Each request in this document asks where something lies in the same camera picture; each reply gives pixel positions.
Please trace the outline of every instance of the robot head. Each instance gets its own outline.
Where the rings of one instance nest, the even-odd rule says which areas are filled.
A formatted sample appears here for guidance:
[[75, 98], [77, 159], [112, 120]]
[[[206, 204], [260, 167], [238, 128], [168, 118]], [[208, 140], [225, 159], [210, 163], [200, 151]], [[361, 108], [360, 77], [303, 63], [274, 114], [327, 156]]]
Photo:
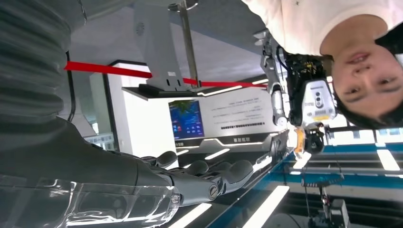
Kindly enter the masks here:
[[336, 117], [333, 96], [327, 81], [312, 80], [305, 83], [302, 100], [302, 127], [325, 123]]

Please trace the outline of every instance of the eye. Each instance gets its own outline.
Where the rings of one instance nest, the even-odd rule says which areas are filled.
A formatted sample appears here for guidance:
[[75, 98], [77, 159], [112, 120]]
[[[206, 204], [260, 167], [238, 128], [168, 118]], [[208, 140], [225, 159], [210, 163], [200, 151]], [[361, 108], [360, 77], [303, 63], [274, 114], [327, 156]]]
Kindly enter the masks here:
[[385, 85], [385, 84], [391, 83], [392, 81], [393, 81], [393, 79], [382, 79], [382, 80], [379, 82], [379, 84], [380, 84], [380, 85]]
[[358, 91], [360, 91], [359, 89], [351, 89], [350, 91], [347, 92], [347, 94], [355, 94], [358, 93]]

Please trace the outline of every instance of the nose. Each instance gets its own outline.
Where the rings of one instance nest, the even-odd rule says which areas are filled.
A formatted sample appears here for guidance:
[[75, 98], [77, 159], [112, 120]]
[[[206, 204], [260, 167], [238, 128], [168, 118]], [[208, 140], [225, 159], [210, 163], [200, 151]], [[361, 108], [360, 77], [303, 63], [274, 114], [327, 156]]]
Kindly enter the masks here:
[[374, 67], [372, 65], [362, 65], [354, 69], [353, 76], [362, 81], [367, 91], [375, 91], [378, 87], [376, 77], [374, 76]]
[[365, 76], [366, 73], [368, 73], [371, 69], [372, 69], [371, 65], [362, 65], [362, 66], [354, 69], [353, 75], [356, 77]]

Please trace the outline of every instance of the red rope barrier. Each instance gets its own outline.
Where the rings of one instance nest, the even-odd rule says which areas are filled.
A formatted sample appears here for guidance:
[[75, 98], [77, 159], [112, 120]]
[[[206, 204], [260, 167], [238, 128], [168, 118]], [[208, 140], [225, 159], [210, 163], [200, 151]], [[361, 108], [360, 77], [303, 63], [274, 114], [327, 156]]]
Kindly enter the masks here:
[[[115, 66], [104, 66], [92, 63], [80, 63], [80, 62], [73, 62], [68, 61], [65, 70], [72, 70], [72, 71], [85, 71], [85, 72], [95, 72], [95, 73], [102, 73], [102, 74], [115, 74], [115, 75], [125, 75], [125, 76], [132, 76], [132, 77], [141, 77], [141, 78], [152, 78], [153, 75], [148, 72], [138, 71], [138, 70], [131, 70], [131, 69], [124, 69]], [[190, 85], [197, 85], [197, 81], [190, 78], [184, 78], [183, 82]], [[253, 84], [247, 82], [201, 82], [201, 86], [203, 87], [235, 87], [235, 86], [242, 86], [242, 87], [263, 87], [266, 88], [265, 85], [262, 84]]]

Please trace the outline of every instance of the person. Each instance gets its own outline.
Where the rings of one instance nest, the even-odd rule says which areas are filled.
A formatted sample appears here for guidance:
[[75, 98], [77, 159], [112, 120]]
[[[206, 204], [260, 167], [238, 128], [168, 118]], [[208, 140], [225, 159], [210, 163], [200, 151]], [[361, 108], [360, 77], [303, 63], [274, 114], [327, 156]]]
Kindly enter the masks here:
[[242, 0], [288, 53], [330, 55], [337, 107], [354, 125], [401, 126], [403, 68], [376, 44], [403, 21], [402, 0]]

